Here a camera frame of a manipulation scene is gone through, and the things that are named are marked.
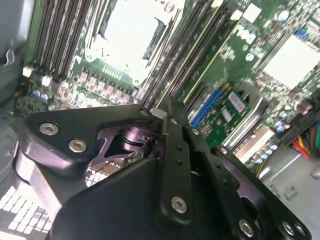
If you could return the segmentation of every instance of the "black arm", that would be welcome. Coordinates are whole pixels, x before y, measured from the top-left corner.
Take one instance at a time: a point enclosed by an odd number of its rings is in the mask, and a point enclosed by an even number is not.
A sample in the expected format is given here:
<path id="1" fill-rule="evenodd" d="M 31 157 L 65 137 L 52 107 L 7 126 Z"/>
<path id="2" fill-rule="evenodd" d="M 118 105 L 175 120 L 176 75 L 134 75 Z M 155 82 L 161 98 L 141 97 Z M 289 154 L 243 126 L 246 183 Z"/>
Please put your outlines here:
<path id="1" fill-rule="evenodd" d="M 54 219 L 48 239 L 311 239 L 230 151 L 208 148 L 183 104 L 161 108 L 163 118 L 133 104 L 25 120 L 13 168 Z M 85 186 L 90 166 L 132 152 L 144 158 Z"/>

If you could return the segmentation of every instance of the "silver screw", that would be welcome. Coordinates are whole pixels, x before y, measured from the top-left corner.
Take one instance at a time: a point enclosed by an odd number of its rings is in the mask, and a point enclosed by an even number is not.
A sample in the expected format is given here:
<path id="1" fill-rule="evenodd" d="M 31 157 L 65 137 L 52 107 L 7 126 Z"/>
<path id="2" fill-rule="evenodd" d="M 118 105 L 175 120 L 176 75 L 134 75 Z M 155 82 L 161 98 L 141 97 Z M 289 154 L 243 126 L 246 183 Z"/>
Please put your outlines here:
<path id="1" fill-rule="evenodd" d="M 195 128 L 192 128 L 192 132 L 193 132 L 195 135 L 199 135 L 199 134 L 200 134 L 200 132 L 199 132 L 197 129 L 195 129 Z"/>
<path id="2" fill-rule="evenodd" d="M 249 238 L 252 238 L 254 236 L 254 230 L 252 229 L 252 227 L 250 226 L 250 224 L 244 220 L 244 219 L 241 219 L 239 221 L 239 227 L 241 229 L 241 231 L 247 235 Z"/>
<path id="3" fill-rule="evenodd" d="M 294 226 L 295 226 L 295 228 L 299 231 L 299 233 L 301 233 L 303 236 L 306 236 L 305 230 L 302 228 L 302 226 L 300 226 L 299 223 L 296 222 L 296 223 L 294 224 Z"/>
<path id="4" fill-rule="evenodd" d="M 187 211 L 187 204 L 186 204 L 185 200 L 183 200 L 179 196 L 174 196 L 171 199 L 171 205 L 172 205 L 173 209 L 176 210 L 180 214 L 184 214 Z"/>
<path id="5" fill-rule="evenodd" d="M 145 117 L 149 117 L 149 113 L 147 113 L 145 110 L 141 110 L 140 113 Z"/>
<path id="6" fill-rule="evenodd" d="M 286 221 L 284 221 L 282 223 L 282 226 L 284 228 L 284 230 L 291 236 L 295 235 L 294 230 L 292 229 L 292 227 L 289 225 L 289 223 L 287 223 Z"/>
<path id="7" fill-rule="evenodd" d="M 220 147 L 220 150 L 221 150 L 221 152 L 222 152 L 223 154 L 227 154 L 227 153 L 228 153 L 228 151 L 227 151 L 225 148 L 223 148 L 223 147 Z"/>
<path id="8" fill-rule="evenodd" d="M 171 118 L 170 120 L 171 120 L 171 122 L 173 122 L 174 124 L 178 124 L 177 120 L 175 120 L 174 118 Z"/>
<path id="9" fill-rule="evenodd" d="M 87 145 L 84 141 L 73 139 L 69 142 L 69 148 L 72 152 L 83 153 L 87 149 Z"/>
<path id="10" fill-rule="evenodd" d="M 40 132 L 45 135 L 52 136 L 59 132 L 59 128 L 53 123 L 46 122 L 40 125 Z"/>

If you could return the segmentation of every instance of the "motherboard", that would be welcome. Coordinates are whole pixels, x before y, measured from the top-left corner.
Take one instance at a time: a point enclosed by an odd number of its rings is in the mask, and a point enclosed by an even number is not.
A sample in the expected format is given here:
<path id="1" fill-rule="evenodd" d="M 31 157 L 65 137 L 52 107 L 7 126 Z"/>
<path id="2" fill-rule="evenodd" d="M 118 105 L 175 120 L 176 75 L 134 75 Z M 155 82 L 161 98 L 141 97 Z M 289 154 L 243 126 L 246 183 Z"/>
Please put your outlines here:
<path id="1" fill-rule="evenodd" d="M 36 0 L 15 114 L 183 101 L 261 164 L 320 89 L 318 0 Z"/>

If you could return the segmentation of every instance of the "red wire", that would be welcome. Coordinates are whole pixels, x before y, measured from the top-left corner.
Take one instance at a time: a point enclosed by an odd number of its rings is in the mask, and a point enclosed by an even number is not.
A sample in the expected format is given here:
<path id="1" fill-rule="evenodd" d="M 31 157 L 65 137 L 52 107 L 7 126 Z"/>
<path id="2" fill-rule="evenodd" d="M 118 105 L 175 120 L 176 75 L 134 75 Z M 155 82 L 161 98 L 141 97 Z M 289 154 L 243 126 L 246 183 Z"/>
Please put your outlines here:
<path id="1" fill-rule="evenodd" d="M 294 140 L 293 141 L 293 146 L 295 147 L 295 149 L 297 149 L 302 156 L 304 156 L 305 158 L 309 159 L 309 155 L 306 153 L 306 151 L 299 145 L 298 140 Z"/>

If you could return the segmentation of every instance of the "blue pcie slot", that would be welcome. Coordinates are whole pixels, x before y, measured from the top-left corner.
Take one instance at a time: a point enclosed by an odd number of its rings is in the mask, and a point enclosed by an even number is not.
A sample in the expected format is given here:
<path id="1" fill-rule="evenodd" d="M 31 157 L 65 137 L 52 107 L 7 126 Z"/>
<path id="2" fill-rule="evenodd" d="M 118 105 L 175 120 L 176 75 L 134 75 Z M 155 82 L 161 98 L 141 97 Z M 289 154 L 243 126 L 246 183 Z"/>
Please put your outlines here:
<path id="1" fill-rule="evenodd" d="M 202 106 L 200 111 L 197 113 L 195 118 L 193 119 L 191 125 L 192 127 L 196 127 L 202 119 L 204 119 L 207 112 L 210 110 L 213 104 L 216 103 L 216 101 L 219 99 L 219 97 L 222 95 L 222 92 L 218 89 L 214 90 L 214 92 L 210 95 L 208 100 L 205 102 L 205 104 Z"/>

